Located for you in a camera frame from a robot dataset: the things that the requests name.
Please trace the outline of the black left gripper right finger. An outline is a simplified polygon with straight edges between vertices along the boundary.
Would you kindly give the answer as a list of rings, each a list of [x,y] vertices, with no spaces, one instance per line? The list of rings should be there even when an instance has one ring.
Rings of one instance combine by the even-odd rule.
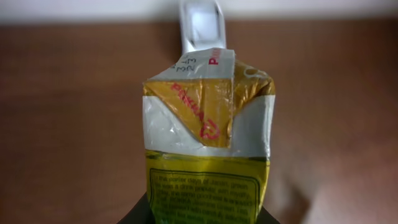
[[[261,207],[256,224],[280,224],[264,207]]]

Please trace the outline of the green tea carton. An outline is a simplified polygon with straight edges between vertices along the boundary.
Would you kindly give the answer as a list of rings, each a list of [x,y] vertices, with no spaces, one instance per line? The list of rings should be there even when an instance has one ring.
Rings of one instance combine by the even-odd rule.
[[[273,79],[212,48],[143,84],[147,198],[156,223],[255,224],[266,193]]]

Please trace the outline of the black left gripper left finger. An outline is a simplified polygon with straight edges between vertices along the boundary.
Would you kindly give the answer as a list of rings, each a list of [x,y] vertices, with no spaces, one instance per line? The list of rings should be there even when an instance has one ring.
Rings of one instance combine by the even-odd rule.
[[[144,193],[135,206],[118,221],[118,224],[154,224],[154,215],[149,206],[147,193]]]

